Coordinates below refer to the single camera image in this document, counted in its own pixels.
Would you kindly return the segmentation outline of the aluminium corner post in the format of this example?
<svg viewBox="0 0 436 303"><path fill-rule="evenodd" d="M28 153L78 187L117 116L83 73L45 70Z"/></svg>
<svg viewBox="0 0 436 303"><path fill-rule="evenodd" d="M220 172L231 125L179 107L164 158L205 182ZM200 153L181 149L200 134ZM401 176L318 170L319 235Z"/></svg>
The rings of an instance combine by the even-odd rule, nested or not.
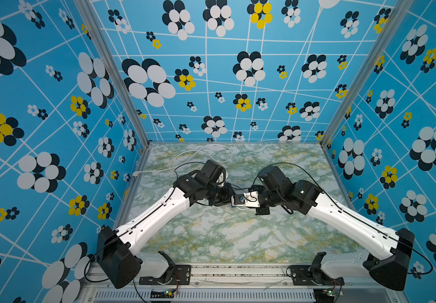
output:
<svg viewBox="0 0 436 303"><path fill-rule="evenodd" d="M382 33L379 34L377 40L373 44L372 49L367 55L364 63L362 64L359 72L355 76L351 87L348 90L346 98L342 101L338 110L334 114L332 121L330 122L328 128L325 131L325 135L320 142L320 146L325 150L327 144L334 136L335 132L339 128L339 125L346 113L346 111L352 106L355 98L359 94L360 90L363 88L365 82L370 76L377 59L381 57L385 48L388 46L393 36L396 34L397 29L404 20L407 12L411 8L414 0L401 0L396 3L392 10L392 15L387 22L387 25L383 28Z"/></svg>
<svg viewBox="0 0 436 303"><path fill-rule="evenodd" d="M120 100L123 103L125 112L128 114L133 127L135 128L137 135L143 145L143 149L149 147L149 139L146 135L144 127L137 116L136 108L131 100L131 97L125 88L122 77L119 74L118 67L112 57L110 48L106 43L103 31L99 28L97 21L97 15L93 12L90 1L76 0L75 5L79 10L79 13L90 31L92 41L97 49L105 68L109 73L109 77L113 82L115 91L118 93Z"/></svg>

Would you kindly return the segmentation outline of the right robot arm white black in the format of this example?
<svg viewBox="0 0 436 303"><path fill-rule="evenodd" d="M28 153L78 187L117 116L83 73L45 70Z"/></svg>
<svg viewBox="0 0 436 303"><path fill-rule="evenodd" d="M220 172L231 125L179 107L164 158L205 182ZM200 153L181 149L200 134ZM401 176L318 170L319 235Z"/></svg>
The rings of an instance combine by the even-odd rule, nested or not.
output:
<svg viewBox="0 0 436 303"><path fill-rule="evenodd" d="M261 207L282 206L290 213L316 218L362 246L361 251L346 254L317 253L308 269L316 284L357 277L371 278L391 290L404 290L415 241L411 231L395 231L375 223L310 181L291 182L276 166L262 169L257 178L262 184L253 185L250 192Z"/></svg>

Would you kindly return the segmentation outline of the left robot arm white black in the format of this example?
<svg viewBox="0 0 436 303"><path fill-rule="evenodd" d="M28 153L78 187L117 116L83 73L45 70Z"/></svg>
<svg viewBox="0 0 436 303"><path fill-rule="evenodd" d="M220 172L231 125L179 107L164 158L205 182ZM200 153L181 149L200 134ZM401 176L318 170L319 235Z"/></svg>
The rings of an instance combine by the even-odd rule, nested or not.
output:
<svg viewBox="0 0 436 303"><path fill-rule="evenodd" d="M143 246L194 204L207 200L211 207L226 205L233 194L225 168L208 160L200 170L178 177L162 198L136 218L116 229L104 227L98 234L94 260L116 289L140 277L167 284L175 275L175 262L162 251L142 252Z"/></svg>

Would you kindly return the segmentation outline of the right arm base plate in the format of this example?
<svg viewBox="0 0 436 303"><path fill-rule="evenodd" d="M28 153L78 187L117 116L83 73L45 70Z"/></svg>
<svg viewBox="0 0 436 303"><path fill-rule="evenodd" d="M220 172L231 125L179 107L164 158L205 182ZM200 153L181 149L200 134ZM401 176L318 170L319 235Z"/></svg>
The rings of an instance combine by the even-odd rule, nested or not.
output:
<svg viewBox="0 0 436 303"><path fill-rule="evenodd" d="M328 286L339 287L345 284L343 278L332 279L319 271L311 271L308 265L291 265L286 269L286 275L294 286Z"/></svg>

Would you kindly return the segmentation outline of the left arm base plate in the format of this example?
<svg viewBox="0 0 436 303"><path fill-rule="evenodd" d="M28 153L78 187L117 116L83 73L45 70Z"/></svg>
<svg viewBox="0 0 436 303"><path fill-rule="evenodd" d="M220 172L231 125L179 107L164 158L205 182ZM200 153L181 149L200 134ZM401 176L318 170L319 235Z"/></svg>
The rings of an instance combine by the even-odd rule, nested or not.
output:
<svg viewBox="0 0 436 303"><path fill-rule="evenodd" d="M191 265L174 265L168 268L162 276L154 278L151 276L140 277L139 285L189 285L191 278Z"/></svg>

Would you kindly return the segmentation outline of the aluminium front rail frame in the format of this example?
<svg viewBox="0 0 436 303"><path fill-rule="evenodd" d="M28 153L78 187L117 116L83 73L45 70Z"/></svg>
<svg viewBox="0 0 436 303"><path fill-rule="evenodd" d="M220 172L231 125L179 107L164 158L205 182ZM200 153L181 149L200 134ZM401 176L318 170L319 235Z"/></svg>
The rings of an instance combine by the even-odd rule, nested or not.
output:
<svg viewBox="0 0 436 303"><path fill-rule="evenodd" d="M291 263L192 263L189 285L139 285L135 279L121 289L104 281L94 266L90 283L78 302L315 302L315 289L330 289L335 302L407 302L405 293L389 290L372 279L344 278L339 287L294 286L286 275ZM152 289L176 289L174 299L151 299Z"/></svg>

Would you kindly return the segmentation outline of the green circuit board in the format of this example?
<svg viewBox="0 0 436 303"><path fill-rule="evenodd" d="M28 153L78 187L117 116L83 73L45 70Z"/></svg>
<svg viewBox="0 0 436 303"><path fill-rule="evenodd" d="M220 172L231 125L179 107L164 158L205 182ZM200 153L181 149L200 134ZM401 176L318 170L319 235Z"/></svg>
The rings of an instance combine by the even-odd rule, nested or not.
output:
<svg viewBox="0 0 436 303"><path fill-rule="evenodd" d="M176 296L176 289L160 290L152 289L150 293L151 299L174 299Z"/></svg>
<svg viewBox="0 0 436 303"><path fill-rule="evenodd" d="M335 303L335 294L330 289L315 289L314 298L316 303Z"/></svg>

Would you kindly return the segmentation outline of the left green circuit board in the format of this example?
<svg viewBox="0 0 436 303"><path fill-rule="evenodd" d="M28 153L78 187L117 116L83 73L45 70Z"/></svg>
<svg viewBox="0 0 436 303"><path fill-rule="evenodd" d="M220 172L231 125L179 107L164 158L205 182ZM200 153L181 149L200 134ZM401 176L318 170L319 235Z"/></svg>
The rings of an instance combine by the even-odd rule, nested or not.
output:
<svg viewBox="0 0 436 303"><path fill-rule="evenodd" d="M174 299L176 296L176 289L160 290L152 289L150 293L151 299Z"/></svg>

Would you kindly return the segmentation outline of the right green circuit board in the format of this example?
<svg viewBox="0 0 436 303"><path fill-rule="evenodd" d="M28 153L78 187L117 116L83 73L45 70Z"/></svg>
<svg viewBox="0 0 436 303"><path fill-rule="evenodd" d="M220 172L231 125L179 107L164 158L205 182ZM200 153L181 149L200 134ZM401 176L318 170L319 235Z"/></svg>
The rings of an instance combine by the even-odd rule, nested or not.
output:
<svg viewBox="0 0 436 303"><path fill-rule="evenodd" d="M330 289L315 289L314 298L316 303L335 303L335 294Z"/></svg>

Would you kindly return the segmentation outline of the right aluminium corner post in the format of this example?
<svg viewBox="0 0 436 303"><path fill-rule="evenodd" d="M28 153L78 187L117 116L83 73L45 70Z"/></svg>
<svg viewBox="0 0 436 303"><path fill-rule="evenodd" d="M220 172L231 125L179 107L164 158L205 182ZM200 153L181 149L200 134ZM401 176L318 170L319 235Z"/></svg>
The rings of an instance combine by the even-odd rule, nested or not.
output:
<svg viewBox="0 0 436 303"><path fill-rule="evenodd" d="M327 144L334 136L335 132L339 128L339 125L346 113L346 111L352 106L355 98L359 94L360 90L363 88L365 82L370 76L377 59L381 57L385 48L388 46L393 36L396 34L397 29L404 20L407 12L411 8L414 0L401 0L396 3L392 10L392 15L387 22L387 25L383 28L382 33L379 34L377 40L373 44L372 49L367 55L364 63L362 64L359 72L355 76L351 87L348 90L346 98L342 101L338 110L334 114L332 121L330 122L328 128L325 131L325 135L320 142L320 146L325 150Z"/></svg>

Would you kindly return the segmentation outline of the left aluminium corner post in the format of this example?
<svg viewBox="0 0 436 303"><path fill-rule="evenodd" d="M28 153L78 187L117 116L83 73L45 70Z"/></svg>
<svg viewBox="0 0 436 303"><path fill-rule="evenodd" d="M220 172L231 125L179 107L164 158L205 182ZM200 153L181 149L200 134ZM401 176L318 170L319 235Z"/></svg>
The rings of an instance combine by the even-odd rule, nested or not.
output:
<svg viewBox="0 0 436 303"><path fill-rule="evenodd" d="M149 139L146 135L144 127L137 116L136 108L131 100L131 97L125 88L122 77L119 74L118 67L112 57L110 48L106 43L103 31L99 28L97 21L97 15L93 12L90 1L76 0L75 5L79 10L79 13L90 31L92 41L97 49L105 68L109 73L109 77L113 82L115 91L118 93L120 100L123 103L125 112L128 114L133 127L135 128L137 135L143 145L143 149L149 147Z"/></svg>

